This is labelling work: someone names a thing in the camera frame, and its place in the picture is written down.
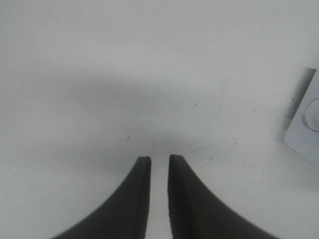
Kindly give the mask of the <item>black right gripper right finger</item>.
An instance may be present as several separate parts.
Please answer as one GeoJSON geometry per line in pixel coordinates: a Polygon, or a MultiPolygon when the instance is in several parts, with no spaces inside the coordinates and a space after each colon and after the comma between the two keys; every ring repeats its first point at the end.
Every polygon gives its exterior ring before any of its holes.
{"type": "Polygon", "coordinates": [[[183,156],[169,157],[169,219],[174,239],[272,239],[219,200],[183,156]]]}

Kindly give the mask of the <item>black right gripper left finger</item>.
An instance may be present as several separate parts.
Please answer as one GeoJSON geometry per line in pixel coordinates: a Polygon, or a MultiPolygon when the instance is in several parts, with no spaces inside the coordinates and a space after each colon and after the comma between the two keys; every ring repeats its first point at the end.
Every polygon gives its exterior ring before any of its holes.
{"type": "Polygon", "coordinates": [[[144,239],[150,207],[151,158],[139,157],[117,190],[56,239],[144,239]]]}

